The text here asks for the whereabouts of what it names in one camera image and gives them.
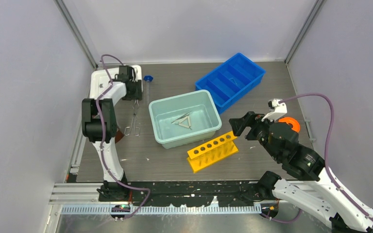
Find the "metal crucible tongs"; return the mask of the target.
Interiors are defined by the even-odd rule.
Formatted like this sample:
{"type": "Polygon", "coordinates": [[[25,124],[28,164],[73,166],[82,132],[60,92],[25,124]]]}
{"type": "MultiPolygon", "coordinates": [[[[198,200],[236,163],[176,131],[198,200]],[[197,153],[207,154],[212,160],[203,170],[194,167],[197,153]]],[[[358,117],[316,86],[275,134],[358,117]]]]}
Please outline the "metal crucible tongs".
{"type": "Polygon", "coordinates": [[[139,102],[138,100],[134,101],[133,104],[133,118],[131,120],[131,125],[127,126],[124,129],[124,135],[129,136],[130,134],[133,134],[134,136],[139,136],[140,135],[140,128],[137,126],[137,113],[139,109],[139,102]]]}

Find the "thin metal tweezers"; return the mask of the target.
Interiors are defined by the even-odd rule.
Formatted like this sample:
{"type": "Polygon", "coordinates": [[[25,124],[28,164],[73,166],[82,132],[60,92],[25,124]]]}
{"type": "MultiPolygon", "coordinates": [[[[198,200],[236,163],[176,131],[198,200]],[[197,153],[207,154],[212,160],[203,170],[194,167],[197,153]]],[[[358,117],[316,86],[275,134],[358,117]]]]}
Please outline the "thin metal tweezers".
{"type": "Polygon", "coordinates": [[[177,119],[175,119],[175,120],[172,122],[172,124],[177,124],[177,123],[179,123],[182,119],[184,119],[185,117],[189,116],[190,114],[191,114],[191,112],[188,112],[188,113],[186,113],[186,114],[184,114],[184,115],[178,117],[177,119]]]}

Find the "white clay triangle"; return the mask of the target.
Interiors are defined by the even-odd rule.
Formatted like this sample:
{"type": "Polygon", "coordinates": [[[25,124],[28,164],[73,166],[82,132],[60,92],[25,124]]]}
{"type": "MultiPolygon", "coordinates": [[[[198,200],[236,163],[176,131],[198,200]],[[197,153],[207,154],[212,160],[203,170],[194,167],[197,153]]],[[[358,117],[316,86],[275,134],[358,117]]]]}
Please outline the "white clay triangle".
{"type": "Polygon", "coordinates": [[[187,116],[184,119],[182,119],[179,123],[177,123],[177,125],[183,128],[191,129],[192,123],[190,116],[187,116]]]}

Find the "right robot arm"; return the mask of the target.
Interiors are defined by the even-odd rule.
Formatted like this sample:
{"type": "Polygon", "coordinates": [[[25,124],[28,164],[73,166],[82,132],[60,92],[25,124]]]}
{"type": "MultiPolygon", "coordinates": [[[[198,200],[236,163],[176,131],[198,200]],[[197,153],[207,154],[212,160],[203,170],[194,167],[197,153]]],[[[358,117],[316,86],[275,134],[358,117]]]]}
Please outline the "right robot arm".
{"type": "Polygon", "coordinates": [[[299,143],[299,134],[285,122],[263,120],[263,114],[247,112],[229,123],[234,136],[258,141],[282,169],[304,182],[319,197],[290,184],[272,171],[266,171],[257,182],[258,194],[264,199],[285,200],[311,214],[334,233],[373,233],[373,208],[349,193],[332,172],[325,169],[324,159],[313,149],[299,143]]]}

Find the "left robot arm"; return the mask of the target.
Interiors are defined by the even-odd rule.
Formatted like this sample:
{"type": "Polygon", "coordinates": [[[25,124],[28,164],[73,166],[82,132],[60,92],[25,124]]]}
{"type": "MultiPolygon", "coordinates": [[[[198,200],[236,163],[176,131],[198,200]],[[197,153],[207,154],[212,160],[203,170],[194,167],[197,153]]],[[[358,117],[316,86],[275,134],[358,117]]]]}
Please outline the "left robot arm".
{"type": "Polygon", "coordinates": [[[97,70],[91,74],[89,97],[82,100],[82,133],[96,149],[103,171],[97,189],[100,201],[123,201],[130,189],[116,149],[120,132],[115,105],[120,100],[141,100],[142,69],[139,65],[97,70]]]}

